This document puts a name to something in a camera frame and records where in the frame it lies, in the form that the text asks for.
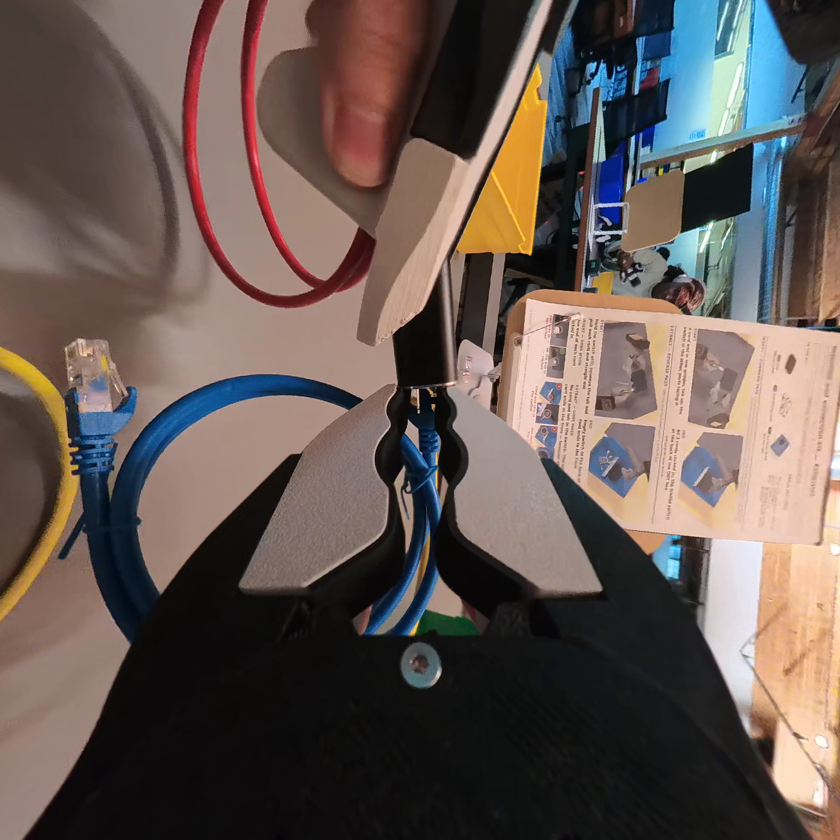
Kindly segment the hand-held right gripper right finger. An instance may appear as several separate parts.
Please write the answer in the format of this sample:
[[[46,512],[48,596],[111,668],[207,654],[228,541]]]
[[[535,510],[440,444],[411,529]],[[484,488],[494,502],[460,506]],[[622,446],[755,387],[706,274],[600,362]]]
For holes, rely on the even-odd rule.
[[[435,555],[446,585],[487,620],[504,604],[602,595],[536,451],[458,388],[438,395],[435,417],[446,484]]]

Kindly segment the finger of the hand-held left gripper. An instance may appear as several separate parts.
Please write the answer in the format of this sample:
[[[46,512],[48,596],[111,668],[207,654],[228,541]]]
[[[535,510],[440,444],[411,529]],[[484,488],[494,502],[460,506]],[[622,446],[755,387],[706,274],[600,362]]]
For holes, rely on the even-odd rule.
[[[539,53],[552,47],[577,2],[544,2],[526,47],[511,71],[470,160],[428,141],[406,140],[395,164],[391,191],[375,230],[357,338],[375,346],[410,322],[426,305],[445,259],[457,245],[499,150],[508,135]]]

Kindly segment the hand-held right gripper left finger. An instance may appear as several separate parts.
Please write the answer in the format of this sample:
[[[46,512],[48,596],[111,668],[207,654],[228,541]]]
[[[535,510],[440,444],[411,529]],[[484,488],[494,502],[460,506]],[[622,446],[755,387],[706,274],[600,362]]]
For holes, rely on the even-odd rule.
[[[306,596],[354,616],[403,568],[403,394],[386,385],[305,447],[239,589]]]

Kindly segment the black ethernet splitter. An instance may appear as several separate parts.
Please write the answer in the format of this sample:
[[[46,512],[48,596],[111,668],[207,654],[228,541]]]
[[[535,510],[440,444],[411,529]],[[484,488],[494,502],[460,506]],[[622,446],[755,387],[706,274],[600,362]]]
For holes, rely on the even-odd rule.
[[[402,389],[435,389],[457,382],[451,282],[445,259],[426,305],[392,337],[396,383]]]

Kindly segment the yellow plastic bin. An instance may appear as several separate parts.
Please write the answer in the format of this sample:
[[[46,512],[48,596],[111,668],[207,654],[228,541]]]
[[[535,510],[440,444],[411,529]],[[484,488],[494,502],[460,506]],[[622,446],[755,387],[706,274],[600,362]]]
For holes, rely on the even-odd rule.
[[[456,246],[462,255],[530,255],[539,199],[548,103],[539,65]]]

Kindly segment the person's left hand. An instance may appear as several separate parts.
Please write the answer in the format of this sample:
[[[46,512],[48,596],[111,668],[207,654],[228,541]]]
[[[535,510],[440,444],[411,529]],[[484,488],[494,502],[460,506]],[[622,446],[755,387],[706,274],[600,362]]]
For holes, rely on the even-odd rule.
[[[308,8],[307,26],[332,167],[353,186],[381,186],[424,62],[429,2],[317,1]]]

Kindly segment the green plastic bin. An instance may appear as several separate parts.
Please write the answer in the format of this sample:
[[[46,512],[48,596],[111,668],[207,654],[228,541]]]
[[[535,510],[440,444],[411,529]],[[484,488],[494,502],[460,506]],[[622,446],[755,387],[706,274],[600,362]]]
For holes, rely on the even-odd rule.
[[[416,625],[415,635],[429,634],[444,637],[477,637],[480,630],[467,617],[426,610]]]

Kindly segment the white stand base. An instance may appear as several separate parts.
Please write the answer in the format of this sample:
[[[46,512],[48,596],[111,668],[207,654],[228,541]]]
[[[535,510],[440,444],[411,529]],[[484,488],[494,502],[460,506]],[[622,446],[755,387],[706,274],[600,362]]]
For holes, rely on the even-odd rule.
[[[456,383],[459,391],[494,413],[500,377],[501,366],[494,362],[492,353],[466,339],[460,343]]]

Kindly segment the printed instruction sheet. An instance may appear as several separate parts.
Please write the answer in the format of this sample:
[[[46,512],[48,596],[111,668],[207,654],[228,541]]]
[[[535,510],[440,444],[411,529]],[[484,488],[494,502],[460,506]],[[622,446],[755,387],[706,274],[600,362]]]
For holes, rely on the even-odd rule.
[[[526,296],[500,415],[625,529],[818,545],[838,333]]]

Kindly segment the tan display board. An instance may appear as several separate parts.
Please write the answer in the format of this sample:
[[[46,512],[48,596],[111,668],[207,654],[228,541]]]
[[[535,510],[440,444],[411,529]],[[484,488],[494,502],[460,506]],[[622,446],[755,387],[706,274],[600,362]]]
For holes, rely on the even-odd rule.
[[[622,248],[628,253],[666,245],[681,233],[686,175],[680,169],[634,184]]]

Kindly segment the black display screen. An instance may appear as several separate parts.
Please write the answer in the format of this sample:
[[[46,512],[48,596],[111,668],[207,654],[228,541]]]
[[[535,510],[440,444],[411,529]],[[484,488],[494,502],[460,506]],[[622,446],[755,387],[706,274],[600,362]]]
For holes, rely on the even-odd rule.
[[[681,233],[747,213],[751,208],[752,178],[752,144],[688,172]]]

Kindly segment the clear plastic box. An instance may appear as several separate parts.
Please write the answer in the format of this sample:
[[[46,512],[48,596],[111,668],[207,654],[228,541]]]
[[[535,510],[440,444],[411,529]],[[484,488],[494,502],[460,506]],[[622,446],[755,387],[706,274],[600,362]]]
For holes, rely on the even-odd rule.
[[[751,734],[770,745],[783,797],[813,821],[838,812],[838,650],[833,629],[774,611],[741,647],[752,677]]]

